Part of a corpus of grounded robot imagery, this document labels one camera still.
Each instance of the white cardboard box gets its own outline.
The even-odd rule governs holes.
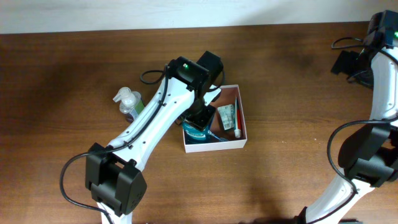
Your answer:
[[[215,118],[211,124],[210,130],[215,133],[218,137],[224,137],[223,135],[227,134],[229,139],[234,139],[227,142],[214,142],[214,143],[204,143],[204,144],[187,144],[185,140],[185,132],[182,131],[183,140],[184,140],[184,147],[185,152],[206,152],[206,151],[215,151],[215,150],[223,150],[223,149],[239,149],[243,148],[248,140],[248,136],[246,133],[246,123],[244,120],[243,114],[243,106],[241,100],[241,93],[239,91],[238,85],[227,85],[221,86],[221,95],[220,97],[214,102],[210,103],[214,107],[225,106],[235,104],[235,96],[238,98],[239,103],[239,110],[241,114],[241,123],[242,123],[242,136],[240,139],[234,139],[233,131],[230,131],[228,134],[221,130],[221,126],[219,124],[220,115],[216,111]]]

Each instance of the black cable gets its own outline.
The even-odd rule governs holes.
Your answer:
[[[346,45],[346,46],[336,47],[335,45],[336,45],[338,42],[342,41],[342,40],[358,40],[358,41],[362,41],[362,40],[359,39],[359,38],[354,38],[354,37],[343,37],[343,38],[340,38],[340,39],[334,41],[334,42],[331,44],[331,49],[332,49],[332,50],[343,50],[343,49],[350,49],[350,48],[355,48],[355,47],[363,47],[363,48],[366,48],[366,49],[369,49],[369,50],[374,50],[375,52],[379,52],[380,54],[385,55],[386,57],[388,57],[389,59],[391,59],[396,65],[398,65],[398,60],[397,60],[396,58],[394,58],[391,54],[389,54],[389,53],[387,53],[387,52],[385,52],[385,51],[383,51],[383,50],[381,50],[381,49],[378,49],[378,48],[376,48],[376,47],[372,47],[372,46],[364,45],[364,44]]]
[[[144,80],[144,75],[146,75],[148,73],[157,73],[157,72],[161,73],[162,75],[156,81],[148,82],[148,81]],[[164,77],[164,71],[161,71],[161,70],[149,70],[149,71],[146,71],[146,72],[142,73],[140,75],[139,79],[141,80],[141,82],[145,83],[146,85],[154,85],[154,84],[160,82],[163,79],[163,77]]]
[[[152,114],[152,116],[148,119],[148,121],[146,122],[146,124],[141,128],[141,130],[140,130],[132,139],[130,139],[128,142],[125,142],[122,146],[119,146],[119,147],[113,148],[113,147],[111,147],[111,146],[106,146],[106,147],[105,147],[106,150],[103,150],[103,151],[90,151],[90,152],[84,152],[84,153],[81,153],[81,154],[79,154],[79,155],[73,156],[73,157],[72,157],[71,159],[69,159],[68,162],[62,167],[61,174],[60,174],[60,190],[61,190],[61,194],[62,194],[62,196],[65,198],[65,200],[67,200],[68,202],[70,202],[70,203],[72,203],[72,204],[74,204],[74,205],[77,205],[77,206],[79,206],[79,207],[82,207],[82,208],[87,208],[87,209],[95,210],[95,211],[98,211],[98,212],[102,212],[102,213],[105,215],[105,217],[106,217],[106,219],[108,220],[108,222],[109,222],[109,223],[113,223],[111,217],[109,216],[109,213],[108,213],[106,210],[101,209],[101,208],[97,208],[97,207],[94,207],[94,206],[91,206],[91,205],[86,205],[86,204],[84,204],[84,203],[77,202],[77,201],[71,199],[71,198],[67,195],[67,193],[65,192],[65,189],[64,189],[64,187],[63,187],[63,178],[64,178],[64,176],[65,176],[65,172],[67,171],[67,168],[69,167],[69,165],[70,165],[73,161],[75,161],[75,160],[77,160],[77,159],[80,159],[80,158],[82,158],[82,157],[92,156],[92,155],[98,155],[98,154],[106,154],[106,153],[115,152],[115,151],[124,149],[125,147],[127,147],[128,145],[130,145],[131,143],[133,143],[133,142],[146,130],[146,128],[150,125],[150,123],[151,123],[152,120],[155,118],[155,116],[157,115],[157,113],[159,112],[159,110],[161,109],[161,107],[162,107],[162,105],[163,105],[163,103],[164,103],[164,99],[165,99],[166,94],[167,94],[167,87],[168,87],[168,84],[169,84],[169,73],[168,73],[168,70],[167,70],[167,69],[168,69],[168,67],[167,67],[167,65],[165,65],[164,70],[162,71],[162,76],[161,76],[161,77],[165,77],[164,92],[163,92],[163,95],[162,95],[161,100],[159,101],[159,105],[156,107],[156,110],[154,111],[154,113]]]
[[[216,88],[209,89],[209,91],[207,91],[207,92],[209,93],[209,92],[218,90],[222,85],[224,85],[224,82],[225,82],[225,72],[223,70],[223,79],[222,79],[221,83]]]
[[[360,75],[360,74],[362,74],[362,73],[368,72],[368,71],[369,71],[369,70],[359,71],[359,72],[357,72],[357,73],[355,73],[355,74],[353,74],[353,75],[348,76],[348,77],[346,78],[346,80],[347,80],[348,83],[351,83],[351,82],[353,82],[353,81],[350,81],[350,78],[354,78],[354,77],[356,77],[356,76],[358,76],[358,75]]]
[[[339,41],[341,41],[341,40],[347,40],[347,39],[358,40],[358,41],[361,41],[361,42],[362,42],[362,40],[361,40],[361,39],[358,39],[358,38],[354,38],[354,37],[344,37],[344,38],[340,38],[340,39],[334,41],[334,42],[331,44],[331,48],[332,48],[333,50],[336,50],[336,49],[349,49],[349,48],[353,48],[353,47],[364,47],[364,48],[367,48],[367,49],[371,49],[371,50],[377,51],[377,52],[379,52],[379,53],[381,53],[381,54],[383,54],[383,55],[389,57],[396,65],[398,65],[398,60],[395,59],[392,55],[390,55],[389,53],[387,53],[387,52],[385,52],[385,51],[383,51],[383,50],[377,49],[377,48],[375,48],[375,47],[371,47],[371,46],[368,46],[368,45],[347,45],[347,46],[335,47],[335,44],[337,44]],[[328,145],[327,145],[327,149],[326,149],[326,153],[327,153],[327,156],[328,156],[329,163],[330,163],[330,165],[331,165],[331,168],[333,168],[333,170],[334,170],[341,178],[343,178],[345,181],[347,181],[347,182],[352,186],[353,193],[352,193],[352,194],[349,196],[349,198],[347,198],[347,200],[346,200],[345,202],[343,202],[339,207],[335,208],[333,211],[331,211],[330,213],[326,214],[325,216],[323,216],[323,217],[321,217],[321,218],[319,218],[319,219],[317,219],[317,220],[314,220],[314,221],[312,221],[312,222],[309,222],[309,223],[307,223],[307,224],[314,224],[314,223],[317,223],[317,222],[319,222],[319,221],[322,221],[322,220],[324,220],[324,219],[330,217],[331,215],[333,215],[334,213],[336,213],[338,210],[340,210],[341,208],[343,208],[344,206],[346,206],[347,204],[349,204],[350,201],[352,201],[352,199],[354,199],[355,195],[358,194],[358,190],[357,190],[355,184],[353,183],[353,181],[350,180],[349,178],[347,178],[344,174],[342,174],[342,173],[337,169],[337,166],[335,165],[335,163],[333,162],[333,159],[331,158],[331,143],[332,143],[332,141],[333,141],[333,138],[336,136],[336,134],[337,134],[339,131],[341,131],[342,129],[345,129],[345,128],[349,127],[349,126],[356,125],[356,124],[389,124],[389,123],[394,122],[394,121],[398,121],[398,116],[395,117],[395,118],[392,118],[392,119],[385,119],[385,120],[381,120],[381,121],[378,121],[378,120],[360,120],[360,121],[352,121],[352,122],[349,122],[349,123],[346,123],[346,124],[341,125],[340,127],[336,128],[336,129],[332,132],[332,134],[331,134],[330,137],[329,137]]]

